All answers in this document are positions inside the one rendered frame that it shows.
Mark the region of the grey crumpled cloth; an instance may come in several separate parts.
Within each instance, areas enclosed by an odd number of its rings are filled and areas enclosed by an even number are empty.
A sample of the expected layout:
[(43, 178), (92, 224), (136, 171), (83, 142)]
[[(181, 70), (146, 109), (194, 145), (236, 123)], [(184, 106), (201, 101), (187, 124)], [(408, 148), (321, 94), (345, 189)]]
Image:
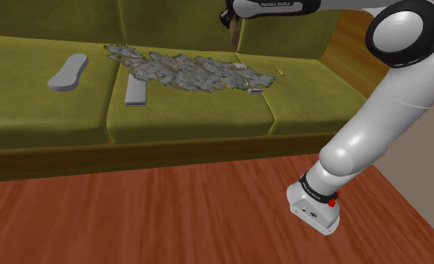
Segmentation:
[(236, 67), (233, 63), (211, 57), (168, 56), (152, 51), (144, 56), (131, 46), (118, 44), (108, 44), (103, 48), (109, 52), (110, 59), (129, 68), (134, 79), (156, 80), (165, 86), (189, 92), (265, 89), (275, 81), (274, 76), (259, 73), (251, 67)]

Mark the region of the olive green sofa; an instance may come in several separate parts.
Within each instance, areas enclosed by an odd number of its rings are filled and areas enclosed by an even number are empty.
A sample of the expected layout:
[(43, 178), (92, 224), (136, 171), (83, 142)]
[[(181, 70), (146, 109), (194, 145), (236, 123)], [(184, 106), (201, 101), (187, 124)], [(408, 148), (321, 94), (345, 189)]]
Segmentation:
[[(218, 19), (225, 0), (0, 0), (0, 182), (317, 152), (363, 104), (340, 31), (361, 40), (362, 10)], [(128, 69), (103, 47), (245, 64), (275, 77), (262, 94), (148, 83), (125, 106)], [(47, 82), (73, 54), (79, 85)], [(281, 69), (281, 76), (275, 67)]]

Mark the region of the grey long rectangular box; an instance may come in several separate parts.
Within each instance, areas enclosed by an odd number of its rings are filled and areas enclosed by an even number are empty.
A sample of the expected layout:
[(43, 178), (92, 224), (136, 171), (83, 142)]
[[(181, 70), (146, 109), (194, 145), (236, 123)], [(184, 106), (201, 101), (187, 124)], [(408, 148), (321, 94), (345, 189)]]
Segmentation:
[(142, 107), (147, 101), (147, 82), (128, 75), (127, 91), (124, 99), (126, 107)]

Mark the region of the grey peanut-shaped remote control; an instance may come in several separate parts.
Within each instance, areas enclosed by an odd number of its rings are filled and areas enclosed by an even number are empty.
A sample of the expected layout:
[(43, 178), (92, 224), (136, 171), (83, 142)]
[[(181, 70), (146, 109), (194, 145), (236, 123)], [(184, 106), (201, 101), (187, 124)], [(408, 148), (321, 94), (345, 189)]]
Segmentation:
[(69, 92), (77, 88), (82, 72), (88, 65), (88, 56), (73, 54), (67, 58), (61, 69), (47, 85), (55, 92)]

